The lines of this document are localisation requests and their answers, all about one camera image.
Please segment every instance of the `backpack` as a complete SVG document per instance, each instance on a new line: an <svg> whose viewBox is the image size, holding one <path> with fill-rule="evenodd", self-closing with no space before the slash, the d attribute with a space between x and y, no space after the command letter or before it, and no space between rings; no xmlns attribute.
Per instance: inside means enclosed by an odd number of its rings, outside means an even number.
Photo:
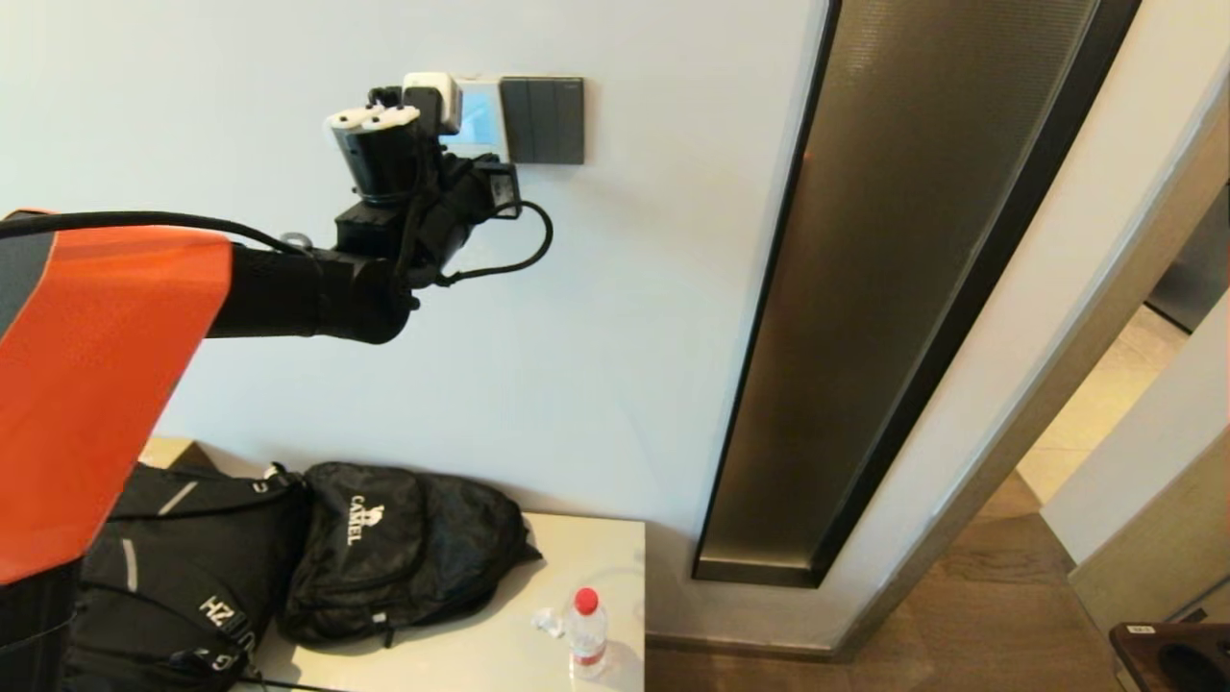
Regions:
<svg viewBox="0 0 1230 692"><path fill-rule="evenodd" d="M449 476L331 462L305 474L316 501L282 633L335 644L472 615L517 564L541 559L520 508Z"/></svg>
<svg viewBox="0 0 1230 692"><path fill-rule="evenodd" d="M65 658L71 692L223 692L303 553L309 490L138 465L86 553Z"/></svg>

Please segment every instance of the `backpack strap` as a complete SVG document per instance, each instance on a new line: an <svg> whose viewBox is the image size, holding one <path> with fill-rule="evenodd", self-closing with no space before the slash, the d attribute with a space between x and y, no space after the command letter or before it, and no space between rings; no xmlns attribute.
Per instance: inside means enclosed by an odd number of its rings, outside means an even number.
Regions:
<svg viewBox="0 0 1230 692"><path fill-rule="evenodd" d="M278 472L269 478L250 479L138 465L107 521L224 514L274 503L304 488L303 477L296 473Z"/></svg>
<svg viewBox="0 0 1230 692"><path fill-rule="evenodd" d="M180 616L219 639L231 663L256 648L260 633L221 580L182 558L143 551L140 543L114 532L105 532L95 542L85 559L81 584L132 594Z"/></svg>

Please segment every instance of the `plastic bottle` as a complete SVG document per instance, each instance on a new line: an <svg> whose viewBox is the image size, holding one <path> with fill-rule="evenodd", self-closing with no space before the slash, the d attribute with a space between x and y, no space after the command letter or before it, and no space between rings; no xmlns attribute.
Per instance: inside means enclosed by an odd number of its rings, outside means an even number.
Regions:
<svg viewBox="0 0 1230 692"><path fill-rule="evenodd" d="M598 602L597 591L577 591L565 627L572 648L572 676L593 680L601 675L606 667L606 611Z"/></svg>

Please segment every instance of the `red bottle cap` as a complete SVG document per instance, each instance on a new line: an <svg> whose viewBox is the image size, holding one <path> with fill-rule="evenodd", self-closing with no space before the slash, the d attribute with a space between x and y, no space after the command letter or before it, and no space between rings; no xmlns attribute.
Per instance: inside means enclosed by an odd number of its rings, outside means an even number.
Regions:
<svg viewBox="0 0 1230 692"><path fill-rule="evenodd" d="M572 605L577 608L578 613L592 616L598 610L598 592L589 588L582 589L572 599Z"/></svg>

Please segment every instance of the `white table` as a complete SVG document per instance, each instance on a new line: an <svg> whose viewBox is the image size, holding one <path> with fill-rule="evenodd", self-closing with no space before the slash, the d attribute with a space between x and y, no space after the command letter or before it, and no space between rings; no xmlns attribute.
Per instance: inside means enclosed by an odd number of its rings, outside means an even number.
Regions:
<svg viewBox="0 0 1230 692"><path fill-rule="evenodd" d="M371 639L327 651L295 647L271 628L256 663L271 681L346 692L641 692L645 688L645 525L525 515L544 560L514 568L481 613L405 631L392 649ZM539 608L561 615L582 586L598 591L610 618L611 667L573 680L568 644L535 629ZM240 685L242 692L260 692ZM278 688L269 686L271 692Z"/></svg>

